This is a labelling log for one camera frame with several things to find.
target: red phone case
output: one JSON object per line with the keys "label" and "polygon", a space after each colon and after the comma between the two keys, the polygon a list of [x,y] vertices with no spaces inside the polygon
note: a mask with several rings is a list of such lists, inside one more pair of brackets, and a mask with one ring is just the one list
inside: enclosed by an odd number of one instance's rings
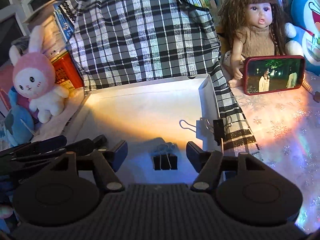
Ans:
{"label": "red phone case", "polygon": [[272,91],[266,91],[266,92],[258,92],[258,93],[252,93],[249,94],[247,93],[247,88],[248,88],[248,80],[247,80],[247,73],[248,73],[248,64],[251,61],[255,61],[255,60],[263,60],[263,59],[281,59],[281,58],[299,58],[302,60],[302,68],[300,68],[300,71],[302,72],[302,79],[303,79],[303,73],[304,70],[306,68],[306,61],[305,58],[300,56],[300,55],[272,55],[272,56],[259,56],[259,57],[248,57],[245,59],[244,61],[244,73],[243,73],[243,89],[244,89],[244,93],[246,95],[249,96],[253,96],[253,95],[260,95],[260,94],[267,94],[267,93],[273,93],[273,92],[279,92],[279,91],[286,91],[286,90],[293,90],[293,89],[298,89],[301,87],[302,84],[302,80],[301,82],[299,82],[299,86],[294,87],[294,88],[287,88],[287,89],[280,89],[280,90],[272,90]]}

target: black and white checkered cloth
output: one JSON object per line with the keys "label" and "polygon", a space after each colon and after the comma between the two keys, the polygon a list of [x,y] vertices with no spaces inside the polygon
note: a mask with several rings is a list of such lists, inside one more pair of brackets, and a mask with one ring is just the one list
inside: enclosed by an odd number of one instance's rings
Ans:
{"label": "black and white checkered cloth", "polygon": [[212,76],[224,149],[257,151],[255,139],[220,67],[220,41],[211,15],[182,0],[66,0],[75,24],[68,49],[85,91],[176,76]]}

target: brown knit sweater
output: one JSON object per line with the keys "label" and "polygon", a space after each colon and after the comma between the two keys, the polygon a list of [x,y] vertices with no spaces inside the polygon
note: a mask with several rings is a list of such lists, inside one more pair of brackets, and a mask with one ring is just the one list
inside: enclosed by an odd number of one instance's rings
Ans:
{"label": "brown knit sweater", "polygon": [[242,56],[271,56],[275,54],[275,45],[269,26],[260,29],[255,26],[242,27],[236,31],[237,38],[243,43]]}

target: doll's face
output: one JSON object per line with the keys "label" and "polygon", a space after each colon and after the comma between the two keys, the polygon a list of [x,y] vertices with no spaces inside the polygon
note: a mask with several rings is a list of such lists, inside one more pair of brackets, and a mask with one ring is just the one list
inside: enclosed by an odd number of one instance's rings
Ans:
{"label": "doll's face", "polygon": [[272,23],[272,10],[269,3],[249,4],[246,9],[249,25],[265,28]]}
{"label": "doll's face", "polygon": [[25,98],[38,98],[47,89],[47,79],[35,68],[21,70],[14,79],[14,86],[19,94]]}

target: pink bunny plush toy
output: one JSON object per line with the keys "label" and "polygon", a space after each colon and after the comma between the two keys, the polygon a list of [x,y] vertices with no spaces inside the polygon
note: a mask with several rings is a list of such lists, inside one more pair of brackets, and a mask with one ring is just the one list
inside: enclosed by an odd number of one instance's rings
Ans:
{"label": "pink bunny plush toy", "polygon": [[39,110],[38,119],[46,123],[51,116],[61,114],[64,109],[64,98],[69,90],[55,84],[55,70],[50,60],[41,53],[44,39],[44,28],[36,26],[30,34],[28,53],[21,56],[18,49],[12,46],[9,51],[14,66],[13,85],[17,92],[29,98],[32,112]]}

